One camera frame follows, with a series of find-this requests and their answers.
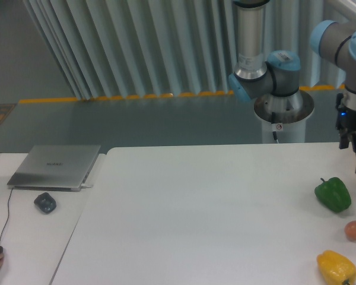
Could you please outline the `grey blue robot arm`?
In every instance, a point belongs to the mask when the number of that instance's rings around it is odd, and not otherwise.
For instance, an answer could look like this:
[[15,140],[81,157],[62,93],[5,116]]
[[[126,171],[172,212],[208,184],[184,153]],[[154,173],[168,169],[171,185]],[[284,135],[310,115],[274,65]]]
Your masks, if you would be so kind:
[[[236,1],[238,60],[228,82],[242,101],[255,99],[255,114],[272,125],[307,119],[313,111],[312,98],[299,90],[300,59],[290,51],[263,55],[266,1]],[[336,97],[336,128],[341,149],[351,147],[356,155],[356,1],[332,1],[347,23],[326,20],[310,36],[312,50],[345,73],[345,90]]]

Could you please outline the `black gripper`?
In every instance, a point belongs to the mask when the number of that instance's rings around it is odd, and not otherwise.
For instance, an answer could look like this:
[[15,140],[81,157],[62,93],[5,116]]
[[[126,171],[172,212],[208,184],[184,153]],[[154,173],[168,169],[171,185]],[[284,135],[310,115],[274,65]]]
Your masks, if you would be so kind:
[[356,156],[356,110],[349,108],[344,103],[343,93],[337,94],[335,109],[338,112],[336,129],[339,131],[339,148],[348,148],[349,143],[351,143]]

